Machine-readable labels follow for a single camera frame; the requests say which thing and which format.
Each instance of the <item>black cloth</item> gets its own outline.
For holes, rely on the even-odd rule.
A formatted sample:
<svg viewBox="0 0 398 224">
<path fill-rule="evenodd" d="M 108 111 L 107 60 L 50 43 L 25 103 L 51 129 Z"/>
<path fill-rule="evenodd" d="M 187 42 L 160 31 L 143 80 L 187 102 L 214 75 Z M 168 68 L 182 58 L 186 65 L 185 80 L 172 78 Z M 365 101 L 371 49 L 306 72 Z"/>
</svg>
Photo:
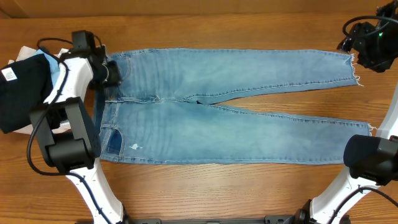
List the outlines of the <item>black cloth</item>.
<svg viewBox="0 0 398 224">
<path fill-rule="evenodd" d="M 4 134 L 30 124 L 30 109 L 43 103 L 52 91 L 51 71 L 44 54 L 14 62 L 17 79 L 7 81 L 0 74 L 0 129 Z"/>
</svg>

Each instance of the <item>jeans leg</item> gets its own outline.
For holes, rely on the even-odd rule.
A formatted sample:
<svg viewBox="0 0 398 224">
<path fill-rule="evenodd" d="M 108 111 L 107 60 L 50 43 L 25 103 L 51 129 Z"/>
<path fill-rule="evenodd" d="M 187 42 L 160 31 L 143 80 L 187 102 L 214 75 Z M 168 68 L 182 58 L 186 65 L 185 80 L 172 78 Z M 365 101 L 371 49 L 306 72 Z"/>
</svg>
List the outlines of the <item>jeans leg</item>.
<svg viewBox="0 0 398 224">
<path fill-rule="evenodd" d="M 102 158 L 133 164 L 338 164 L 368 124 L 187 102 L 117 105 Z"/>
<path fill-rule="evenodd" d="M 213 104 L 358 84 L 353 56 L 320 50 L 145 49 L 113 59 L 123 77 L 119 101 Z"/>
</svg>

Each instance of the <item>metal bracket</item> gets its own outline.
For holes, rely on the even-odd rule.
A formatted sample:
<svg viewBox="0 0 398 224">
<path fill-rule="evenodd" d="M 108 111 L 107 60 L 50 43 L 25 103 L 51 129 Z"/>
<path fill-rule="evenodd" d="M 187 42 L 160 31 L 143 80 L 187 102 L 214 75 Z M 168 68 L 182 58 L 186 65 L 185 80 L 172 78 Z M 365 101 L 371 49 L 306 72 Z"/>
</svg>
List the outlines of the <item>metal bracket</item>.
<svg viewBox="0 0 398 224">
<path fill-rule="evenodd" d="M 294 215 L 267 215 L 264 218 L 265 224 L 292 224 Z"/>
<path fill-rule="evenodd" d="M 132 220 L 132 224 L 162 224 L 162 221 L 158 218 Z"/>
</svg>

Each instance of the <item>frayed hem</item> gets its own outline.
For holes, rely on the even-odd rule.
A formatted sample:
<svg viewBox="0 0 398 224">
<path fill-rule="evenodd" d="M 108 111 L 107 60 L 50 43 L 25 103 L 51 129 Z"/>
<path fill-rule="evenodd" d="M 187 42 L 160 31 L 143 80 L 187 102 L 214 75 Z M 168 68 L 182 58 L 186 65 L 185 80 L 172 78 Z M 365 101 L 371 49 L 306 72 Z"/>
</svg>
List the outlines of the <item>frayed hem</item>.
<svg viewBox="0 0 398 224">
<path fill-rule="evenodd" d="M 372 136 L 373 130 L 377 130 L 377 127 L 373 127 L 373 126 L 371 126 L 371 124 L 368 124 L 368 128 L 369 128 L 369 136 Z"/>
<path fill-rule="evenodd" d="M 359 83 L 359 81 L 361 80 L 361 77 L 359 75 L 355 75 L 355 67 L 354 67 L 354 65 L 357 64 L 357 63 L 353 63 L 354 59 L 355 59 L 355 54 L 351 54 L 350 59 L 351 59 L 351 68 L 353 70 L 353 76 L 355 77 L 356 84 L 359 85 L 359 86 L 364 86 L 364 85 Z"/>
</svg>

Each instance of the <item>wood grain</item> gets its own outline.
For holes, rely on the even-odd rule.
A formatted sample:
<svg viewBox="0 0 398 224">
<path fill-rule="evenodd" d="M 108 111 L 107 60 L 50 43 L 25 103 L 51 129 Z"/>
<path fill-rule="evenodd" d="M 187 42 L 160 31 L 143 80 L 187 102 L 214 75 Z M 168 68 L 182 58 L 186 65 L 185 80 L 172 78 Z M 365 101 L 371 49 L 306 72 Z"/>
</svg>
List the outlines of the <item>wood grain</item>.
<svg viewBox="0 0 398 224">
<path fill-rule="evenodd" d="M 87 17 L 76 19 L 0 20 L 0 62 L 16 58 L 23 45 L 42 37 L 70 39 L 86 29 L 101 37 L 111 52 L 159 47 L 232 49 L 320 49 L 334 51 L 343 39 L 341 25 L 367 14 L 246 14 L 224 16 Z M 57 53 L 56 42 L 46 46 Z M 226 102 L 254 111 L 328 116 L 368 121 L 379 126 L 397 83 L 396 65 L 374 73 L 356 65 L 364 86 L 283 93 Z M 93 93 L 86 106 L 92 112 Z M 73 223 L 91 215 L 74 186 L 64 177 L 42 177 L 30 170 L 23 134 L 0 134 L 0 223 Z M 34 162 L 45 166 L 37 145 Z M 116 196 L 133 218 L 263 217 L 291 214 L 319 195 L 341 165 L 235 164 L 152 166 L 103 162 Z M 398 184 L 382 187 L 398 199 Z M 350 212 L 353 223 L 397 223 L 396 208 L 370 194 Z"/>
<path fill-rule="evenodd" d="M 13 18 L 228 13 L 363 12 L 391 0 L 0 0 Z"/>
<path fill-rule="evenodd" d="M 9 19 L 10 17 L 4 13 L 0 8 L 0 19 Z"/>
</svg>

